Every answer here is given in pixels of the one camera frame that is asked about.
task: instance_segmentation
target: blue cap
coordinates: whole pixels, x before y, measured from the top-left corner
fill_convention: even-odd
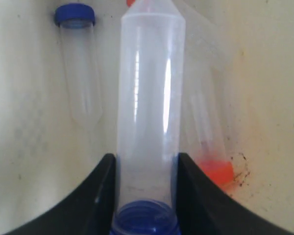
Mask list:
[[[88,21],[92,22],[93,25],[96,23],[95,12],[92,7],[82,3],[69,3],[56,9],[54,21],[57,26],[68,20]]]

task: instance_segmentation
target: black holder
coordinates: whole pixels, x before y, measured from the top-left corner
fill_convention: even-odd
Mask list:
[[[87,179],[50,211],[6,235],[108,235],[116,159],[105,155]],[[176,213],[182,235],[294,235],[234,201],[184,153],[179,155]]]

